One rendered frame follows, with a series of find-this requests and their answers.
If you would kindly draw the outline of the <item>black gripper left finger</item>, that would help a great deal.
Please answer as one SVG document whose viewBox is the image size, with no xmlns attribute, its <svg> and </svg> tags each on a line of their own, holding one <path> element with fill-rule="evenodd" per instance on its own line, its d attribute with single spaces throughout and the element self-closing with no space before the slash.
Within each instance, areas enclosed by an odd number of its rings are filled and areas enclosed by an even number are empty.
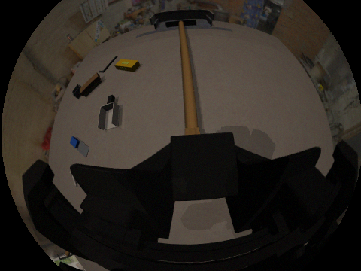
<svg viewBox="0 0 361 271">
<path fill-rule="evenodd" d="M 132 206 L 159 238 L 168 239 L 175 203 L 172 199 L 171 142 L 131 169 L 76 163 L 70 166 L 70 172 L 86 194 Z"/>
</svg>

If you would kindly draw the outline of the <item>brown wooden block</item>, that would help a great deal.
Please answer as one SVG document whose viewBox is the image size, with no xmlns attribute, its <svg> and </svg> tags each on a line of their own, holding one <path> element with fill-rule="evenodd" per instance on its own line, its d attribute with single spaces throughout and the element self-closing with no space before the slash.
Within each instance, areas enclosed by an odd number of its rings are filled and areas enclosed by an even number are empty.
<svg viewBox="0 0 361 271">
<path fill-rule="evenodd" d="M 99 73 L 96 72 L 95 75 L 93 75 L 92 78 L 88 79 L 87 83 L 82 85 L 80 88 L 80 95 L 87 97 L 88 94 L 91 93 L 91 91 L 94 90 L 94 88 L 98 87 L 102 83 L 102 79 L 99 77 Z"/>
</svg>

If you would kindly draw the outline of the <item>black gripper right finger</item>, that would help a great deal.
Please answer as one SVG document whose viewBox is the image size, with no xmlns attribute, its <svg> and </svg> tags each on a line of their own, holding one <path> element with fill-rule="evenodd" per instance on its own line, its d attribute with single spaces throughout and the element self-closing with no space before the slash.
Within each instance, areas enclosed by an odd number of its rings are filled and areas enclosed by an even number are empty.
<svg viewBox="0 0 361 271">
<path fill-rule="evenodd" d="M 252 228 L 250 222 L 264 210 L 283 182 L 316 166 L 321 151 L 315 147 L 271 160 L 235 145 L 238 195 L 226 196 L 235 233 Z"/>
</svg>

